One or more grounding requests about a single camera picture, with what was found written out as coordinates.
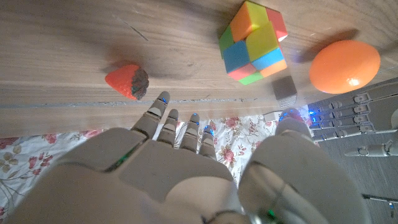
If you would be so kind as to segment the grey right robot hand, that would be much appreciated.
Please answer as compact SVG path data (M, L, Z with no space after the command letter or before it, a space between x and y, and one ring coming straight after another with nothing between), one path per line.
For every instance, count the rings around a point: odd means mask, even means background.
M177 110L161 93L131 128L112 128L57 159L7 223L369 223L344 169L286 109L239 182L193 114L174 148Z

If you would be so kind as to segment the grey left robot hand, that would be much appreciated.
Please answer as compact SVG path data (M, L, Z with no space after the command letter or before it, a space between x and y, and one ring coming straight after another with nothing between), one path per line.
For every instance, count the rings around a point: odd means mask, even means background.
M397 155L397 78L340 100L328 100L308 111L310 129L324 130L316 142L358 135L392 133L386 143L360 146L348 157L390 157Z

